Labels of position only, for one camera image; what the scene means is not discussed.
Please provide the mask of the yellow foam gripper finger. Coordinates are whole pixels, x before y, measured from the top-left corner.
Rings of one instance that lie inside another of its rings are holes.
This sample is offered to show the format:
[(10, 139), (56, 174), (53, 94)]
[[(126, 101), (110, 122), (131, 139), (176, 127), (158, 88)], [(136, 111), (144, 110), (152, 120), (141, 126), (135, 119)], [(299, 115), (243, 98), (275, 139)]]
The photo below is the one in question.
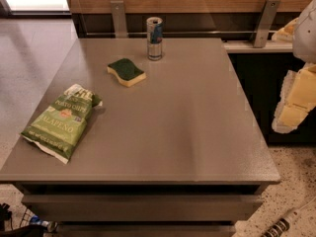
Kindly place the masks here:
[(272, 129), (290, 133), (316, 107), (316, 65), (306, 63), (299, 71), (288, 70), (280, 90)]

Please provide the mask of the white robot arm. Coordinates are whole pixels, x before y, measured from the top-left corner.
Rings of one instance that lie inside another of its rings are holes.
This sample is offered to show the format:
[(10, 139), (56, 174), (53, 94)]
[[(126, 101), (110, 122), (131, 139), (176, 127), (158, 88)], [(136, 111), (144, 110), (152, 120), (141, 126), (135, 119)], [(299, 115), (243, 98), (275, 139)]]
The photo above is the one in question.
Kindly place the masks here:
[(287, 71), (274, 113), (272, 129), (290, 133), (316, 107), (316, 0), (273, 34), (272, 40), (290, 42), (293, 55), (305, 62), (297, 72)]

